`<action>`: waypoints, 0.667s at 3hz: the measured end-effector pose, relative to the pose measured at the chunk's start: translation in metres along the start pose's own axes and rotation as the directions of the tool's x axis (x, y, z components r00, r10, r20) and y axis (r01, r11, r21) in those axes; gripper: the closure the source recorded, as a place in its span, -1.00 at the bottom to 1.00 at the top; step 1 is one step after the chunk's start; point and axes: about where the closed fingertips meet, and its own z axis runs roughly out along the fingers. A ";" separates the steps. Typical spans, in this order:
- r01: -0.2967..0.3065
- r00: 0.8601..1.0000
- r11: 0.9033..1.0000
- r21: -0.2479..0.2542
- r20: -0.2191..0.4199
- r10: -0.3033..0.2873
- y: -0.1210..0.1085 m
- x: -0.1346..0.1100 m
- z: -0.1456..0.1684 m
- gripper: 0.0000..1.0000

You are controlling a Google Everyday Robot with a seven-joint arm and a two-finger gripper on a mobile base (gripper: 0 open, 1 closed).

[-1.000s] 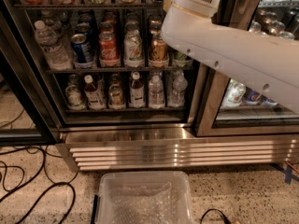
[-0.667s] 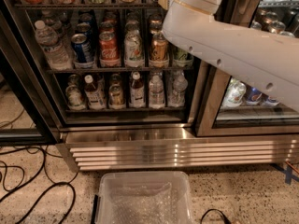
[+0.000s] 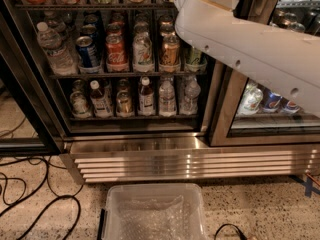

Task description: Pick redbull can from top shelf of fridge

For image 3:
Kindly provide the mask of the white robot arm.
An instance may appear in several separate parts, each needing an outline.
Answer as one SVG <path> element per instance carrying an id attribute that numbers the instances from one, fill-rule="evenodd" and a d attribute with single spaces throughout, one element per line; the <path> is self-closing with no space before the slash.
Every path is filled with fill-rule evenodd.
<path id="1" fill-rule="evenodd" d="M 173 0 L 191 46 L 320 116 L 320 38 L 236 18 L 239 0 Z"/>

